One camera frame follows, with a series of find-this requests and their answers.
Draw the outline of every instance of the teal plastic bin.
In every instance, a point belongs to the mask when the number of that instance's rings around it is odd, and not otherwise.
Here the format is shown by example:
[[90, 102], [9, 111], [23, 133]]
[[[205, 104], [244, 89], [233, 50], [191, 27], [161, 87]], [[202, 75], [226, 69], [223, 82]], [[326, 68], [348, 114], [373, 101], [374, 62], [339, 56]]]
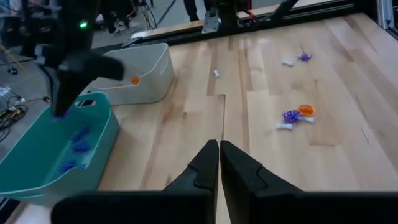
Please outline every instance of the teal plastic bin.
[[[89, 106], [78, 102], [94, 100]], [[71, 149], [73, 136], [85, 127], [90, 151]], [[79, 96], [66, 118], [54, 121], [47, 108], [0, 162], [0, 196], [52, 206], [65, 197], [97, 188], [119, 131], [119, 123], [104, 93]], [[75, 168], [61, 171], [65, 161]]]

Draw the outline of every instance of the wooden tabletop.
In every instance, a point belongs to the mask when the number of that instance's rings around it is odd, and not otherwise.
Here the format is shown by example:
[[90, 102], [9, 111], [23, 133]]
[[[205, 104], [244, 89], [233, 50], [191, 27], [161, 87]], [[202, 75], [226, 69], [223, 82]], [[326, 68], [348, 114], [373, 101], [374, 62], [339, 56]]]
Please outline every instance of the wooden tabletop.
[[[296, 61], [303, 51], [309, 63]], [[114, 107], [121, 130], [100, 190], [161, 190], [209, 139], [231, 141], [303, 190], [398, 189], [398, 43], [364, 14], [170, 54], [176, 77], [163, 101]], [[281, 112], [301, 104], [315, 106], [317, 122], [276, 130]], [[229, 223], [219, 187], [217, 223]], [[29, 208], [16, 223], [47, 218]]]

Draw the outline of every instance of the orange ball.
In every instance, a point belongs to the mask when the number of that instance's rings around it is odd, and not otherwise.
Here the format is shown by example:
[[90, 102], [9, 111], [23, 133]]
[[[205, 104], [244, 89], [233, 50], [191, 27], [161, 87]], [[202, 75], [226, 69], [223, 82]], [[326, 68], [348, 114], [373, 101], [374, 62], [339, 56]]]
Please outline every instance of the orange ball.
[[300, 105], [298, 110], [301, 115], [306, 117], [312, 117], [315, 112], [315, 108], [311, 105]]
[[130, 81], [131, 81], [131, 83], [132, 83], [133, 85], [138, 85], [138, 83], [139, 83], [139, 77], [132, 77], [132, 78], [130, 79]]

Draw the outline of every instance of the dog toy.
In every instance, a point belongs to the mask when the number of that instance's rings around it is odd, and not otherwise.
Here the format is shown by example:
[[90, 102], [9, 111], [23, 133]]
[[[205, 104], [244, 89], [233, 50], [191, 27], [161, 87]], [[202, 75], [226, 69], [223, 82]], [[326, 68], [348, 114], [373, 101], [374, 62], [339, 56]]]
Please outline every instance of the dog toy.
[[68, 172], [68, 170], [75, 168], [75, 167], [76, 167], [76, 161], [74, 161], [74, 160], [64, 161], [61, 164], [60, 172], [64, 174], [64, 173]]
[[52, 122], [57, 122], [60, 121], [62, 119], [65, 119], [66, 117], [68, 117], [70, 114], [69, 110], [67, 110], [67, 112], [65, 112], [65, 114], [63, 116], [59, 116], [59, 117], [53, 117]]
[[133, 85], [138, 85], [138, 83], [139, 83], [139, 77], [132, 77], [132, 78], [130, 79], [130, 82], [131, 82]]
[[312, 54], [307, 54], [307, 53], [302, 53], [300, 56], [297, 56], [297, 58], [302, 61], [302, 62], [308, 62], [312, 58]]
[[280, 124], [280, 123], [277, 123], [276, 124], [276, 129], [278, 129], [278, 130], [280, 130], [280, 129], [293, 130], [293, 124]]
[[220, 77], [220, 73], [218, 72], [218, 70], [214, 70], [214, 76], [216, 78]]
[[88, 133], [90, 133], [90, 127], [85, 126], [83, 129], [81, 129], [79, 132], [77, 132], [73, 138], [72, 138], [72, 142], [76, 143], [78, 141], [80, 141], [81, 139], [83, 139], [83, 137], [85, 135], [87, 135]]
[[74, 153], [83, 154], [91, 150], [90, 144], [88, 141], [82, 140], [77, 144], [72, 145], [72, 150]]
[[315, 112], [315, 108], [311, 105], [300, 105], [298, 110], [301, 115], [306, 117], [312, 117]]
[[294, 66], [294, 62], [290, 61], [290, 60], [283, 60], [282, 61], [282, 65], [288, 66], [288, 67], [293, 67]]
[[305, 116], [300, 116], [297, 118], [299, 121], [308, 121], [310, 123], [315, 124], [315, 118], [309, 118], [309, 117], [305, 117]]
[[301, 116], [302, 115], [300, 114], [299, 110], [290, 110], [282, 112], [282, 117], [284, 118], [283, 122], [287, 124], [296, 123], [299, 120], [298, 117]]

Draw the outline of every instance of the purple toy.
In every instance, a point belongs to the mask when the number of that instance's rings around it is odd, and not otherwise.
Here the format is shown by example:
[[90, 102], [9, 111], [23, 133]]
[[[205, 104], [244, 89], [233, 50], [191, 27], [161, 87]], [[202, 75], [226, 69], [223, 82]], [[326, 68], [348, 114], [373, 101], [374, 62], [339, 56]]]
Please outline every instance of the purple toy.
[[82, 140], [77, 144], [72, 145], [72, 150], [74, 153], [83, 154], [90, 151], [91, 147], [88, 141]]
[[287, 124], [293, 124], [299, 121], [299, 117], [302, 117], [299, 110], [290, 110], [290, 111], [283, 111], [282, 117], [284, 118], [283, 122]]
[[90, 133], [90, 127], [85, 126], [83, 129], [81, 129], [79, 132], [77, 132], [73, 138], [72, 138], [72, 142], [76, 143], [78, 141], [80, 141], [81, 139], [83, 139], [83, 137], [85, 135], [87, 135], [88, 133]]
[[64, 173], [66, 173], [68, 170], [70, 170], [70, 169], [72, 169], [72, 168], [74, 168], [74, 167], [76, 167], [76, 161], [74, 161], [74, 160], [64, 161], [64, 162], [61, 164], [60, 172], [64, 174]]
[[302, 53], [300, 56], [297, 56], [297, 58], [302, 61], [302, 62], [308, 62], [312, 58], [312, 54], [307, 54], [307, 53]]
[[67, 112], [65, 112], [65, 114], [63, 116], [53, 117], [52, 122], [57, 122], [62, 119], [65, 119], [67, 116], [69, 116], [69, 114], [70, 114], [70, 112], [69, 112], [69, 110], [67, 110]]

